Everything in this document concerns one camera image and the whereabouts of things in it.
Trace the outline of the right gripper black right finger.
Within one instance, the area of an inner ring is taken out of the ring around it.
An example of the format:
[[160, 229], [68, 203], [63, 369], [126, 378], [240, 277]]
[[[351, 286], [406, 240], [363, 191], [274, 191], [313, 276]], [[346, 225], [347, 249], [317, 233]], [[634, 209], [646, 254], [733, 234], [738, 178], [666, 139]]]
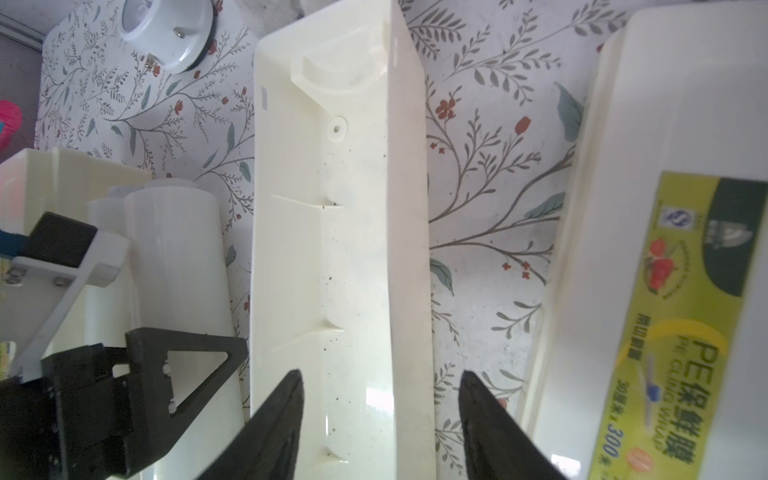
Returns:
[[469, 479], [561, 479], [472, 371], [462, 374], [459, 413]]

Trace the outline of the cream dispenser base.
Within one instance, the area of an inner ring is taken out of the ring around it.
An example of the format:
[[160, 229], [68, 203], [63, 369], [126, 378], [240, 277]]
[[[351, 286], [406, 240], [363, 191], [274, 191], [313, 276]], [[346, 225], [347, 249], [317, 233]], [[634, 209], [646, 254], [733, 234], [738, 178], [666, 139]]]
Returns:
[[250, 406], [291, 370], [300, 479], [432, 479], [425, 74], [394, 1], [261, 39]]

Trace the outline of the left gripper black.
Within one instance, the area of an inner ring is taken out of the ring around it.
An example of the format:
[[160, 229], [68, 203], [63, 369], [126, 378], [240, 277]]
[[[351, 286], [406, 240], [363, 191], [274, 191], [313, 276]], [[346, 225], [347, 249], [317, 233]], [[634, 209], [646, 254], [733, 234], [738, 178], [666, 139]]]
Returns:
[[[245, 340], [138, 328], [126, 348], [78, 347], [1, 382], [3, 479], [196, 477], [223, 453], [242, 428]], [[125, 386], [113, 367], [128, 361]]]

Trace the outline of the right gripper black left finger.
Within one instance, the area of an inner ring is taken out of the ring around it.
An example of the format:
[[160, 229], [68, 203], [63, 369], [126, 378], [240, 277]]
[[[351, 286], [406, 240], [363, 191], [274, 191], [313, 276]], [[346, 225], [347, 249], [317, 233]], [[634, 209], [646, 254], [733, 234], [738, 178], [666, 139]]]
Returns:
[[302, 374], [289, 371], [244, 428], [212, 464], [202, 480], [295, 477], [305, 392]]

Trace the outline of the cream dispenser lid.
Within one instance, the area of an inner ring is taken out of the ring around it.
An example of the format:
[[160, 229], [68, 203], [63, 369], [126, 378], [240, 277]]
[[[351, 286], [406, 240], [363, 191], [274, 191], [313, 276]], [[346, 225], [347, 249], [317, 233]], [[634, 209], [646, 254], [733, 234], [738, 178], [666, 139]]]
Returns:
[[605, 43], [521, 423], [569, 479], [767, 475], [767, 5]]

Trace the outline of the plastic wrap roll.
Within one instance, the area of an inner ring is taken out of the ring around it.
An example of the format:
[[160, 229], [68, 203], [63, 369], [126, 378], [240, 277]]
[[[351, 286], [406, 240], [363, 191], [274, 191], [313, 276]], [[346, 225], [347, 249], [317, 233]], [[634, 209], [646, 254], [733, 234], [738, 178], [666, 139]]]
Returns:
[[[160, 179], [128, 194], [123, 205], [135, 325], [233, 336], [216, 197], [189, 180]], [[196, 478], [243, 425], [239, 378], [231, 375], [173, 449], [141, 478]]]

